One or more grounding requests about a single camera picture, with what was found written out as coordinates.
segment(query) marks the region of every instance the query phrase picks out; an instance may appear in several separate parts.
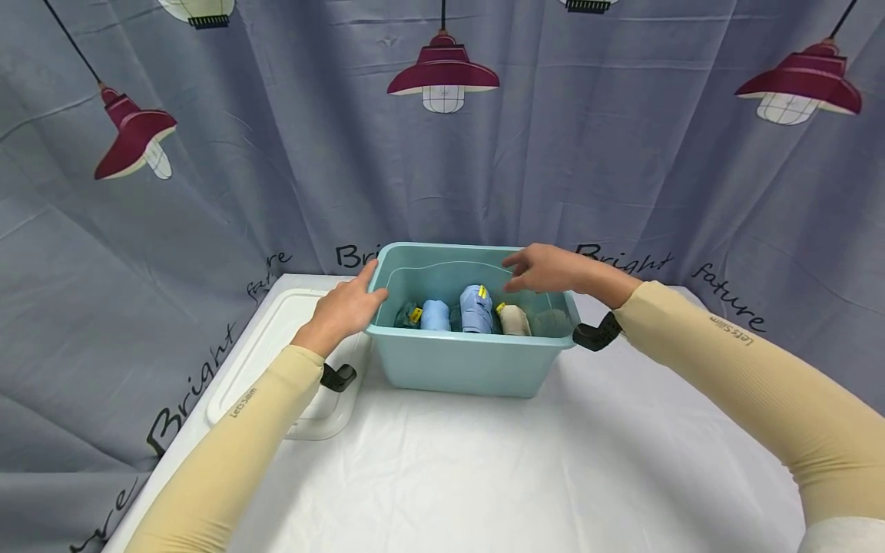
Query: curtain backdrop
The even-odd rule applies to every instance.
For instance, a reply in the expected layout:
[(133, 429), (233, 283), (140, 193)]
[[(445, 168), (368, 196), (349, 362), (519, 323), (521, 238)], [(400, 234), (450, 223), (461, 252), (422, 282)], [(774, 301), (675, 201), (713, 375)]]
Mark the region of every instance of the curtain backdrop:
[(4, 3), (0, 550), (100, 550), (273, 281), (394, 241), (687, 286), (885, 411), (885, 4), (585, 4), (55, 0), (94, 76)]

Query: plastic bin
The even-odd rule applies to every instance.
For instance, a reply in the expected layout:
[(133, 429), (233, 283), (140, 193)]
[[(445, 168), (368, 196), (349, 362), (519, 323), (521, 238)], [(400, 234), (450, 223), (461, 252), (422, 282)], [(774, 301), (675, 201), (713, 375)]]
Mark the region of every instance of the plastic bin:
[[(505, 294), (511, 272), (501, 266), (518, 248), (396, 242), (378, 256), (370, 290), (389, 298), (366, 333), (374, 338), (384, 372), (397, 388), (478, 396), (533, 397), (554, 359), (574, 346), (581, 320), (570, 293)], [(482, 284), (494, 305), (515, 303), (527, 314), (532, 336), (468, 334), (396, 328), (408, 302), (457, 305), (464, 288)]]

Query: white sleeve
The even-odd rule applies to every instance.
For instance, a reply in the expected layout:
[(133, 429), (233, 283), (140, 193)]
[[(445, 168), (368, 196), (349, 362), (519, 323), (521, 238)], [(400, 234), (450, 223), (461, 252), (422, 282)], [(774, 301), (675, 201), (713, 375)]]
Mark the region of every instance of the white sleeve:
[(883, 553), (885, 520), (840, 517), (821, 520), (805, 532), (799, 553)]

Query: white tablecloth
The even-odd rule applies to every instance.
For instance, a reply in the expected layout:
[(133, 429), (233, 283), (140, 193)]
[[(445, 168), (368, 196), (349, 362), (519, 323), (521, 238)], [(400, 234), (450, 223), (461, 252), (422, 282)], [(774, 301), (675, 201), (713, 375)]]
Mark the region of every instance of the white tablecloth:
[[(590, 324), (606, 313), (575, 299)], [(106, 553), (208, 431), (212, 393)], [(621, 337), (564, 352), (531, 400), (395, 389), (375, 359), (340, 434), (281, 445), (229, 551), (790, 553), (803, 531), (786, 469)]]

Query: lamp shade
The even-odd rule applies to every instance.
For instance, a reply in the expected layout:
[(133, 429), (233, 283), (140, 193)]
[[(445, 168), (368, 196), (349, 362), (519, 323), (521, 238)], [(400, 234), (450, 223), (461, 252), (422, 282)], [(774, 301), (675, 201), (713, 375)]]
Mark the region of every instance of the lamp shade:
[(745, 82), (741, 98), (761, 98), (756, 114), (778, 125), (798, 125), (818, 109), (858, 114), (860, 93), (845, 80), (847, 59), (827, 39), (793, 52), (771, 71)]
[(570, 12), (606, 13), (618, 0), (559, 0)]
[(165, 111), (141, 110), (129, 96), (104, 85), (102, 99), (118, 134), (96, 168), (96, 180), (124, 177), (144, 165), (159, 179), (170, 178), (172, 166), (160, 141), (175, 130), (175, 119)]
[(159, 0), (174, 18), (195, 29), (227, 27), (236, 0)]
[(464, 106), (466, 92), (501, 86), (495, 72), (470, 61), (464, 44), (445, 31), (421, 49), (415, 65), (407, 67), (388, 86), (388, 94), (423, 95), (424, 107), (435, 113), (454, 113)]

